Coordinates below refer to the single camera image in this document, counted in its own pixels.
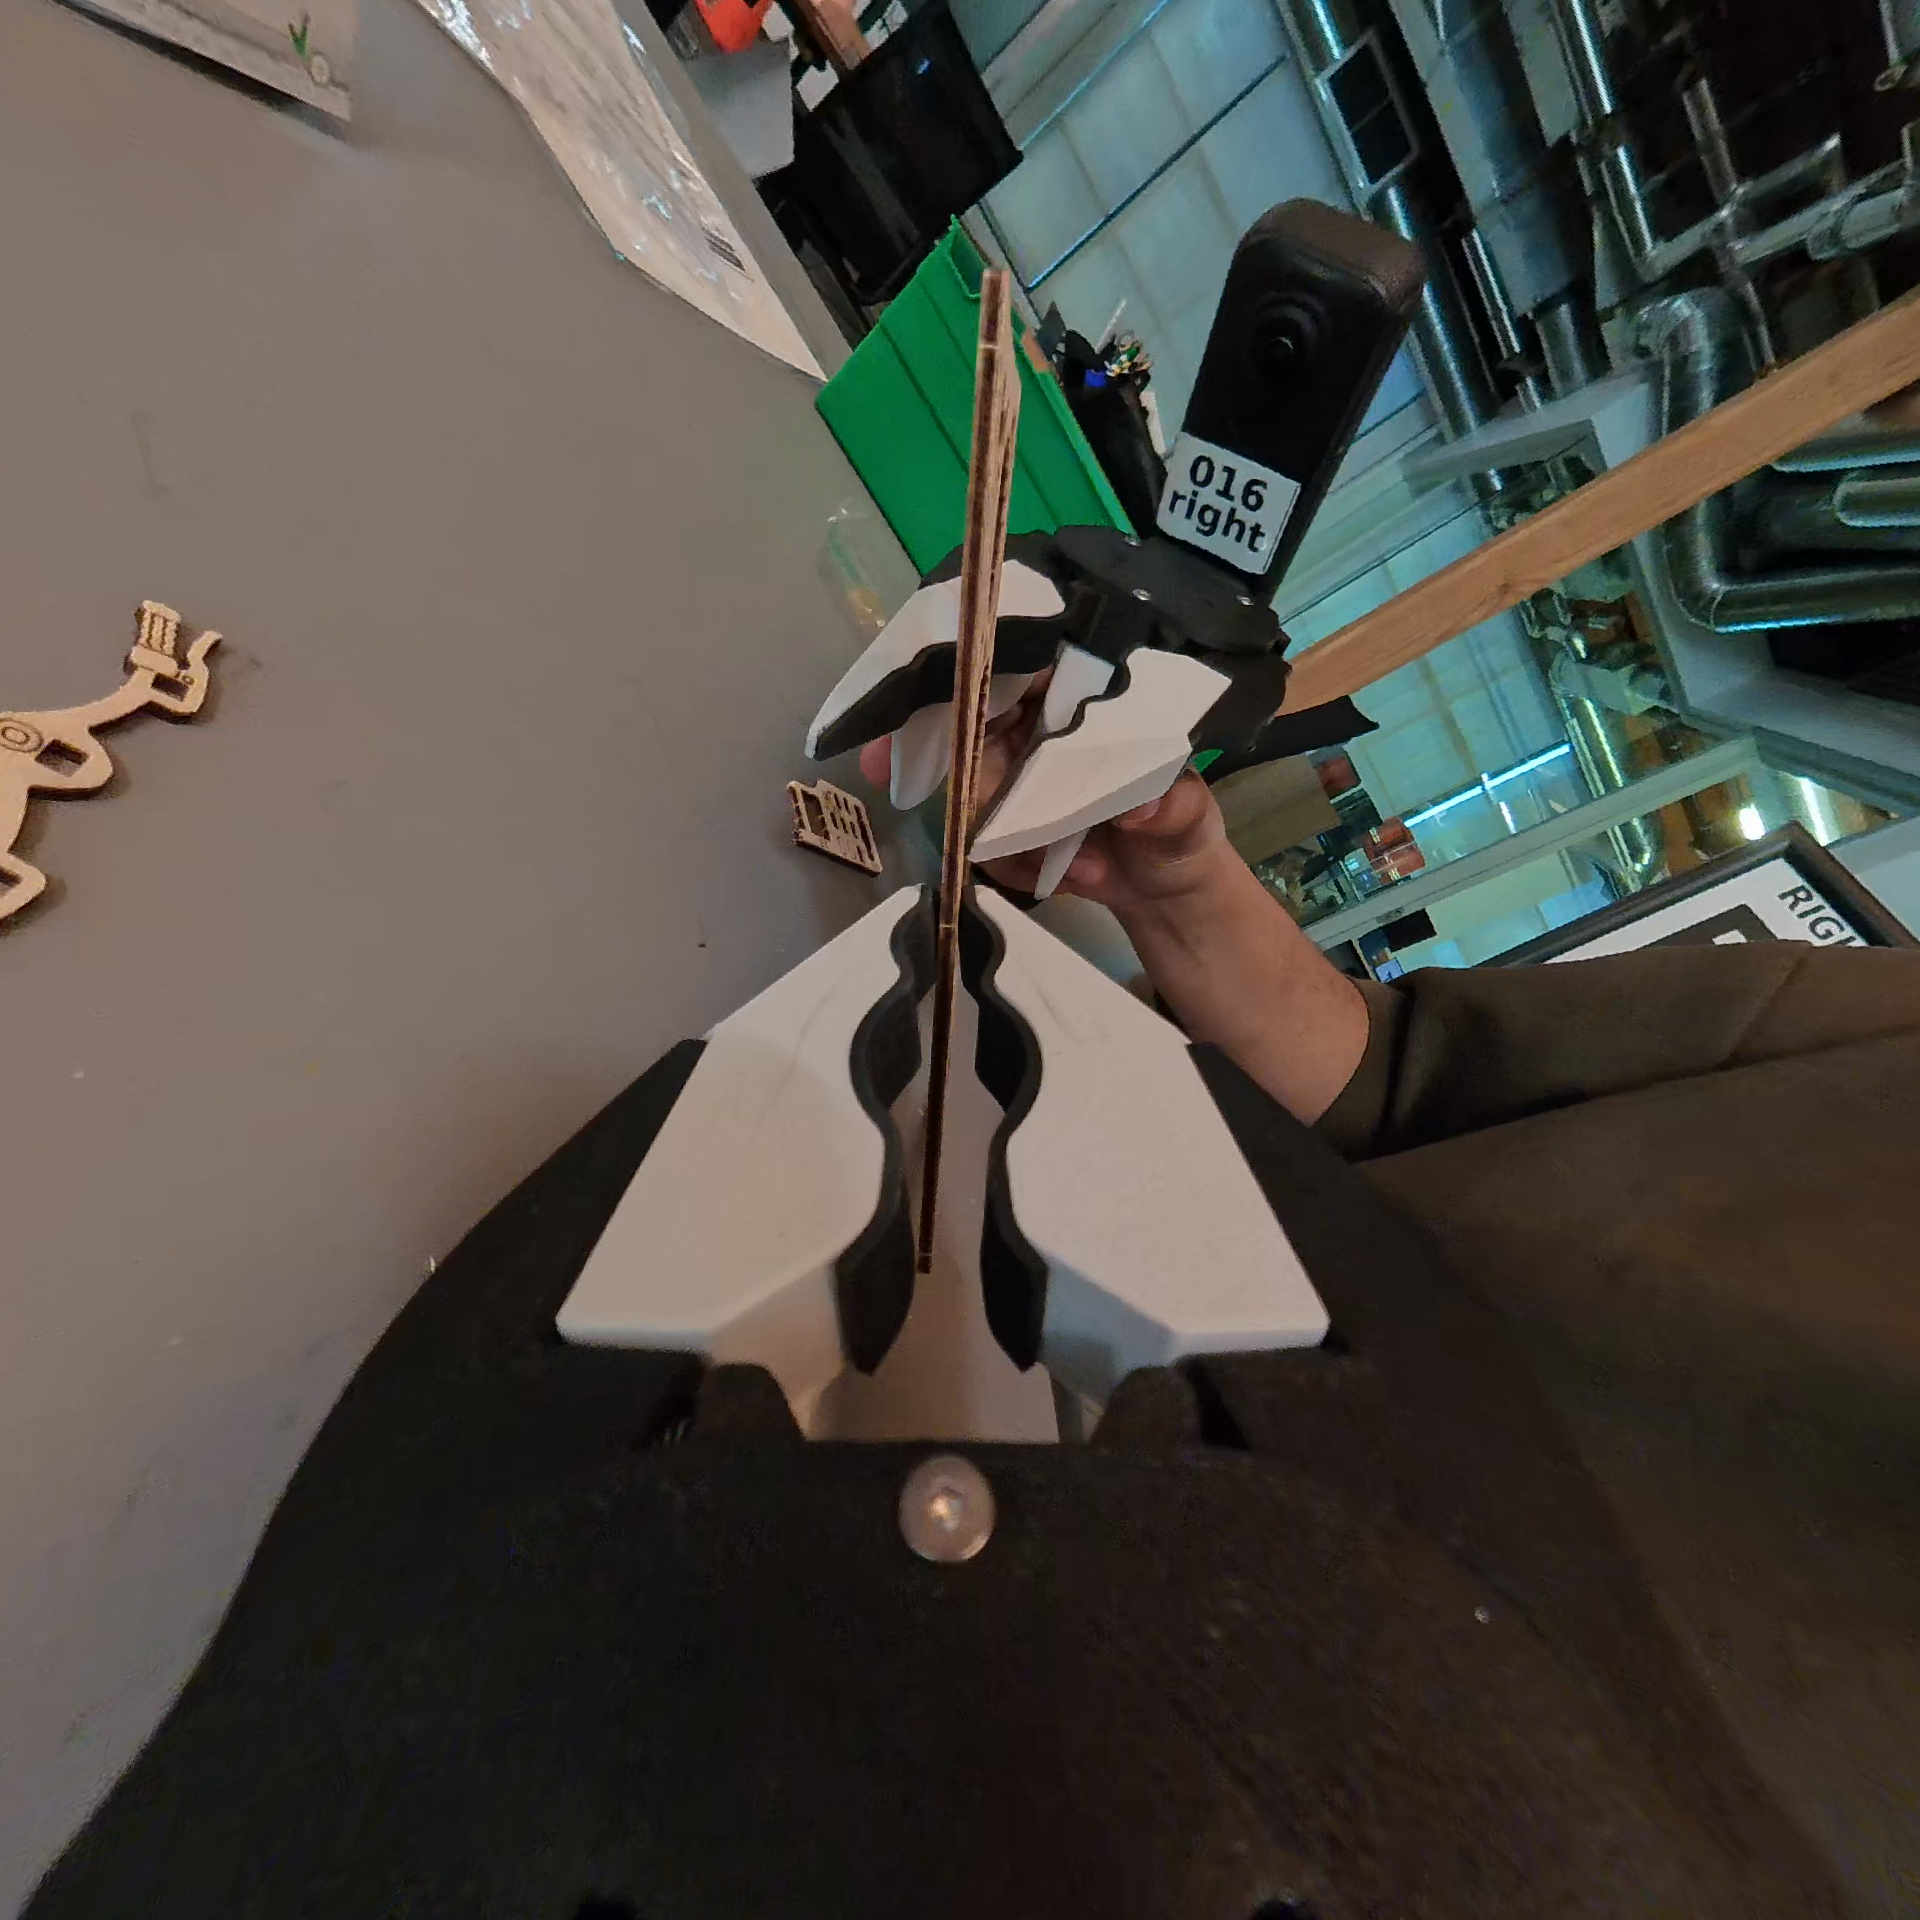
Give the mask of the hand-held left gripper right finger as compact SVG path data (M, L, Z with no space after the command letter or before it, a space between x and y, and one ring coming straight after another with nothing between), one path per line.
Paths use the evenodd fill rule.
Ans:
M1137 1372L1320 1346L1329 1307L1215 1093L1228 1063L996 893L963 909L963 979L1008 1363L1104 1409Z

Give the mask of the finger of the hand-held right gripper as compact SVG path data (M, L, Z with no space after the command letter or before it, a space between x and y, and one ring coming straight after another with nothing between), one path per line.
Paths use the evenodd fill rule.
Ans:
M1000 791L972 842L976 865L1049 851L1156 800L1193 753L1193 735L1233 692L1199 657L1143 647L1108 690L1081 701L1065 732L1042 737Z
M1039 569L1005 569L996 612L989 719L1016 706L1031 682L1053 668L1068 599ZM807 735L807 757L828 762L896 735L925 709L948 711L960 625L955 573L920 587L823 700Z

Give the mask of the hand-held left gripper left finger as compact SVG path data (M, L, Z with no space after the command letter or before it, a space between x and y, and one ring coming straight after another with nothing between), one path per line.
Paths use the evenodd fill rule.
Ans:
M914 1300L936 920L925 884L890 893L689 1049L568 1344L760 1367L833 1433Z

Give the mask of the wooden puzzle sheet gear holes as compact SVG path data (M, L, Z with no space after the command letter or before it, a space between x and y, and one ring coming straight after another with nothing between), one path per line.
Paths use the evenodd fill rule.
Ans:
M969 845L986 737L995 643L1000 625L1005 524L1018 461L1019 375L1016 340L1012 275L983 273L979 289L976 394L967 476L967 528L959 572L959 634L951 674L951 755L945 805L940 888L920 900L913 920L931 1000L924 1049L925 1095L920 1154L920 1204L913 1220L914 1275L932 1269L940 1184L945 1169L945 1114L954 1052L954 1009L960 986L960 909L969 884Z

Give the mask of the small slotted wooden part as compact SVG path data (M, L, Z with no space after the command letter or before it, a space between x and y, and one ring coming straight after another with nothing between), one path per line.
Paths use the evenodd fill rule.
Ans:
M873 816L861 799L826 780L794 780L785 794L795 849L857 874L882 875Z

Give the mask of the long curvy wooden part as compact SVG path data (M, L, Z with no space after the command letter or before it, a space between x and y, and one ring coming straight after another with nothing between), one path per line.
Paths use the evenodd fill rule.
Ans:
M45 889L45 874L17 851L37 800L76 800L98 794L113 780L113 755L104 735L154 711L188 720L202 713L211 690L211 659L224 637L189 629L154 599L133 617L123 679L89 704L40 711L3 711L3 920L27 909Z

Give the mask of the grey desk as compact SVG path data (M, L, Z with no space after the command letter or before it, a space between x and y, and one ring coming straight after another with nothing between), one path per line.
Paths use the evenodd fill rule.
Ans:
M352 121L5 4L5 706L151 597L204 713L5 925L5 1916L431 1266L873 899L785 785L860 649L817 387L364 4Z

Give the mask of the person's right hand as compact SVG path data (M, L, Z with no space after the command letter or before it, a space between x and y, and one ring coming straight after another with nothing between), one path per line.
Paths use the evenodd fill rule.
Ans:
M973 869L980 884L1031 900L1035 920L1098 969L1137 987L1149 963L1133 930L1199 925L1200 907L1233 875L1245 875L1200 776L1183 773L1156 800L1090 831L1051 893L1040 892L1042 853Z

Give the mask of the green plastic bin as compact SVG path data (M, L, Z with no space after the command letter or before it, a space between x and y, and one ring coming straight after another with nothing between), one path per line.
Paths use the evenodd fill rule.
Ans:
M986 269L965 227L951 223L817 400L917 573L948 561L965 538ZM1011 533L1099 524L1131 533L1064 383L1023 321L1016 345L1023 410Z

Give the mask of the wooden beam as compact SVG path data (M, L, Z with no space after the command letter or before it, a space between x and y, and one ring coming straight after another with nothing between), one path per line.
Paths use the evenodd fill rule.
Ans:
M1316 643L1292 666L1281 711L1351 700L1915 380L1919 293L1907 293Z

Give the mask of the person's brown jacket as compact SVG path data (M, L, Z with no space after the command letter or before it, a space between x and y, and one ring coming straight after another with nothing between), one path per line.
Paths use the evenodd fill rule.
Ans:
M1915 1025L1370 1171L1515 1324L1850 1904L1915 1916Z

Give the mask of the clear plastic bag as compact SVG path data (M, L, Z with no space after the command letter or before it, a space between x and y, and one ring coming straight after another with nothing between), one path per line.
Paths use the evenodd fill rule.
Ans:
M776 362L826 380L610 3L423 3L537 132L612 252Z

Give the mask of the black framed sign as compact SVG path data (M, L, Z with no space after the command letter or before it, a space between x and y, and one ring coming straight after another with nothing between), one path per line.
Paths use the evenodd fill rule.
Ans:
M1915 936L1808 831L1791 825L1504 951L1490 967L1756 944L1915 949Z

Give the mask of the illustrated instruction booklet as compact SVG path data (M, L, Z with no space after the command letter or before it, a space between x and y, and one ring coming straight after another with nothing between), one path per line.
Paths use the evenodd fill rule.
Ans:
M336 121L352 121L355 3L79 3Z

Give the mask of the silver ventilation duct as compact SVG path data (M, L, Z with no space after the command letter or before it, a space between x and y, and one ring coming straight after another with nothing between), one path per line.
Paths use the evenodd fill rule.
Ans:
M1425 257L1413 352L1445 434L1498 419L1498 356L1472 291L1466 199L1449 147L1387 3L1282 3L1313 107L1357 215Z

